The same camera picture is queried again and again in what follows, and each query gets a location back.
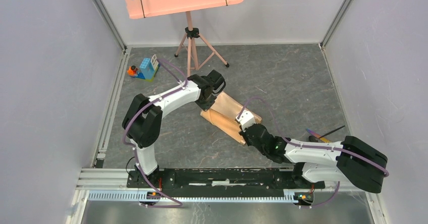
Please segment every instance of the gray floor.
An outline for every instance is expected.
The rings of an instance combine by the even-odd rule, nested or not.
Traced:
[[[315,202],[330,196],[331,193],[316,192]],[[135,202],[89,201],[82,223],[369,224],[373,221],[364,193],[340,192],[325,206],[301,210],[288,203],[184,203],[178,210],[153,210]]]
[[[316,44],[237,45],[216,46],[230,63],[226,68],[213,57],[200,75],[212,69],[226,79],[225,92],[243,104],[252,96],[260,96],[271,103],[277,121],[287,137],[307,140],[306,128],[320,134],[345,124],[344,116],[324,61]],[[184,72],[187,52],[174,57],[175,47],[133,48],[129,65],[140,65],[144,57],[154,53],[170,60]],[[210,54],[205,46],[197,47],[200,61]],[[133,156],[130,147],[120,142],[121,122],[133,97],[162,93],[176,82],[160,68],[153,82],[125,76],[116,111],[104,168],[123,169]],[[263,118],[263,124],[273,135],[278,135],[272,117],[260,102],[248,107]],[[190,103],[164,118],[160,137],[156,141],[156,160],[160,167],[269,167],[280,166],[262,156],[255,148],[242,146],[211,125],[200,115],[199,107]],[[328,138],[342,140],[347,134],[342,129]]]

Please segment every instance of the metal track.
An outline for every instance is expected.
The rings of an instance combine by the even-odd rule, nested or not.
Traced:
[[[139,202],[170,202],[167,198],[153,200],[147,197],[149,191],[141,190],[91,190],[88,200],[92,201],[139,201]],[[229,202],[229,203],[298,203],[293,198],[294,192],[284,191],[283,197],[217,197],[217,198],[188,198],[177,197],[181,202]]]
[[[151,188],[127,188],[128,173],[125,169],[82,169],[76,190],[139,190],[153,191]],[[325,189],[316,189],[316,192],[333,192],[336,182],[326,181]],[[309,189],[284,189],[287,192],[308,192]],[[342,182],[339,192],[363,192],[351,183]]]
[[[112,132],[113,121],[115,119],[116,109],[119,102],[119,96],[122,90],[122,84],[125,77],[126,66],[128,65],[130,51],[130,48],[125,51],[118,67],[116,80],[113,85],[112,93],[110,95],[109,104],[106,108],[104,122],[100,132],[98,133],[98,150],[96,151],[94,156],[93,166],[100,165],[100,167],[102,167],[102,164],[97,163],[99,163],[100,161],[101,163],[103,163],[105,159],[105,153],[109,145],[110,134]]]

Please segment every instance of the white enclosure wall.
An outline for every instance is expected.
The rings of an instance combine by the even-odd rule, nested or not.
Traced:
[[[92,0],[0,0],[0,223],[64,223],[121,50]]]
[[[183,37],[184,13],[131,20],[125,0],[102,1],[128,45],[178,45]],[[342,1],[244,0],[195,11],[192,18],[211,43],[314,43],[322,40]]]
[[[355,136],[383,151],[391,223],[426,223],[428,0],[354,0],[327,59]]]

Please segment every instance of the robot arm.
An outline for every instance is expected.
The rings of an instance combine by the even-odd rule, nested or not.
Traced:
[[[359,189],[380,193],[384,178],[383,171],[367,162],[344,152],[357,153],[382,167],[387,157],[356,137],[347,136],[344,141],[333,143],[302,142],[271,135],[262,124],[256,124],[251,112],[244,110],[236,121],[241,125],[240,135],[248,146],[254,146],[260,153],[276,163],[295,163],[294,176],[311,183],[318,181],[348,181]],[[320,149],[319,146],[331,147]]]
[[[154,157],[154,142],[159,137],[162,119],[190,102],[195,102],[201,109],[208,110],[214,104],[217,95],[226,86],[223,76],[215,70],[212,70],[207,76],[192,75],[187,80],[186,85],[182,83],[158,95],[146,97],[138,94],[132,100],[125,115],[122,122],[124,129],[138,111],[159,98],[157,102],[143,111],[143,115],[136,118],[127,135],[136,147],[138,158],[141,159],[141,167],[146,175],[150,175],[158,169]],[[175,91],[177,88],[182,88],[182,90],[165,99],[162,98],[162,95]]]

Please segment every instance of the purple cable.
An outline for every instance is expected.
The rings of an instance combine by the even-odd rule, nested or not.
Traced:
[[[167,67],[165,67],[165,65],[163,65],[163,64],[168,64],[168,65],[171,65],[170,64],[170,62],[168,62],[166,59],[157,59],[157,61],[159,62],[159,64],[162,66],[162,67],[164,67],[165,68],[165,70],[168,72],[168,73],[170,73],[174,78],[175,78],[175,80],[177,80],[177,82],[179,82],[179,83],[181,83],[181,80],[170,70],[170,69],[168,69]]]
[[[161,98],[165,98],[165,97],[168,97],[168,96],[170,96],[170,95],[172,95],[172,94],[175,94],[175,93],[177,93],[177,92],[179,92],[179,91],[181,91],[181,90],[183,90],[183,88],[184,87],[186,87],[187,86],[187,83],[188,83],[188,81],[187,81],[187,77],[186,77],[186,75],[179,69],[179,68],[177,68],[176,66],[174,66],[173,64],[171,64],[170,62],[168,62],[167,60],[164,60],[164,63],[166,63],[166,64],[168,64],[169,66],[171,66],[171,67],[173,67],[174,69],[176,69],[180,74],[182,74],[183,75],[183,77],[185,78],[185,80],[184,80],[184,84],[183,84],[183,87],[180,87],[180,88],[177,88],[176,90],[173,90],[173,91],[171,91],[171,92],[169,92],[169,93],[166,93],[166,94],[164,94],[164,95],[162,95],[161,96]],[[180,81],[180,80],[178,80],[178,78],[170,71],[170,70],[167,70],[170,74],[172,74],[173,76],[174,76],[174,78],[176,78],[177,79],[177,81]],[[163,196],[163,197],[165,197],[165,198],[167,198],[167,199],[169,199],[169,200],[172,200],[172,201],[174,201],[174,202],[176,202],[178,205],[147,205],[146,207],[149,207],[149,208],[178,208],[178,207],[182,207],[183,206],[183,203],[182,202],[180,202],[180,201],[178,201],[178,200],[176,200],[176,199],[174,199],[174,198],[172,198],[171,196],[169,196],[169,195],[167,195],[167,194],[165,194],[164,192],[162,192],[162,191],[160,191],[160,190],[158,190],[151,182],[150,182],[150,180],[147,178],[147,176],[146,176],[146,174],[144,173],[144,171],[143,171],[143,169],[141,168],[141,164],[140,164],[140,161],[139,161],[139,159],[138,159],[138,156],[137,156],[137,146],[136,145],[134,145],[134,144],[132,144],[132,143],[130,143],[130,142],[127,142],[126,141],[126,135],[128,134],[128,132],[129,132],[129,129],[131,128],[131,125],[134,123],[134,121],[135,121],[135,119],[137,119],[137,117],[139,116],[139,115],[141,115],[142,113],[143,113],[143,111],[144,110],[146,110],[149,106],[151,106],[151,105],[153,105],[154,103],[156,103],[156,102],[158,102],[159,101],[159,98],[156,98],[155,100],[153,100],[153,101],[151,101],[151,102],[149,102],[147,105],[145,105],[145,106],[143,106],[143,108],[141,108],[135,115],[134,115],[134,117],[129,121],[129,123],[128,123],[128,125],[126,126],[126,128],[125,128],[125,132],[124,132],[124,134],[123,134],[123,136],[122,136],[122,142],[125,144],[125,145],[128,145],[128,146],[132,146],[132,147],[135,147],[135,149],[134,149],[134,155],[135,155],[135,161],[136,161],[136,163],[138,163],[138,170],[140,170],[140,172],[142,173],[142,175],[143,175],[143,178],[144,178],[144,180],[147,182],[147,184],[150,186],[150,187],[152,187],[156,192],[158,192],[161,196]]]

